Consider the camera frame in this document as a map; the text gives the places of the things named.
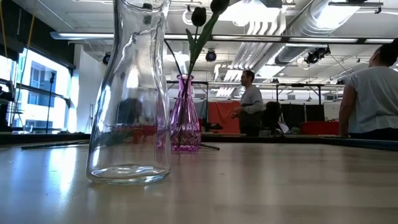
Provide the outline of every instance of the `purple vase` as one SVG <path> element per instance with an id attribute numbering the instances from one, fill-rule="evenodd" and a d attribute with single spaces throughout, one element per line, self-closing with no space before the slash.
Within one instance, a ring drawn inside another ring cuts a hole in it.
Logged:
<path id="1" fill-rule="evenodd" d="M 200 148 L 200 125 L 193 104 L 191 84 L 186 75 L 178 75 L 178 98 L 171 116 L 172 152 L 197 152 Z M 188 82 L 187 94 L 183 94 L 183 80 Z"/>

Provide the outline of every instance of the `black tulip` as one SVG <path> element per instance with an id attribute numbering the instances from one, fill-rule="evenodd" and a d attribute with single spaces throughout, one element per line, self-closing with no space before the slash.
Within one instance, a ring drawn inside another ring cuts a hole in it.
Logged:
<path id="1" fill-rule="evenodd" d="M 192 24 L 201 27 L 206 23 L 206 9 L 204 7 L 196 7 L 192 13 Z"/>
<path id="2" fill-rule="evenodd" d="M 229 5 L 229 0 L 212 0 L 210 9 L 213 13 L 223 13 Z"/>

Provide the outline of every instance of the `woman's hair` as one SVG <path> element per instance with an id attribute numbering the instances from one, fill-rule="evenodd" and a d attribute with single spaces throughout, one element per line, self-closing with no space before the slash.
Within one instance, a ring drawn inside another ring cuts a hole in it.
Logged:
<path id="1" fill-rule="evenodd" d="M 377 50 L 379 52 L 379 60 L 388 67 L 393 66 L 398 58 L 398 38 L 390 44 L 383 44 Z"/>

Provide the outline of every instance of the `black speaker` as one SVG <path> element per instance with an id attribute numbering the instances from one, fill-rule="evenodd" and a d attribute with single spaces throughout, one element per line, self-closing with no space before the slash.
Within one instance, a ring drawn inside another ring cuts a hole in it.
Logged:
<path id="1" fill-rule="evenodd" d="M 102 62 L 107 65 L 109 63 L 109 60 L 111 58 L 111 53 L 106 53 L 104 58 L 102 59 Z"/>
<path id="2" fill-rule="evenodd" d="M 214 50 L 207 51 L 206 61 L 214 62 L 216 59 L 217 59 L 217 55 L 216 55 L 216 52 Z"/>
<path id="3" fill-rule="evenodd" d="M 282 7 L 282 0 L 260 0 L 266 7 Z"/>

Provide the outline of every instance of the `wall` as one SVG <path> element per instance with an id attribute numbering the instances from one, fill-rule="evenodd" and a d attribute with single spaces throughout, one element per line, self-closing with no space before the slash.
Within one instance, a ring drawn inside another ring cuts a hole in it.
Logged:
<path id="1" fill-rule="evenodd" d="M 88 55 L 81 45 L 75 46 L 75 66 L 71 86 L 71 109 L 68 130 L 90 133 L 90 104 L 95 107 L 106 66 Z"/>

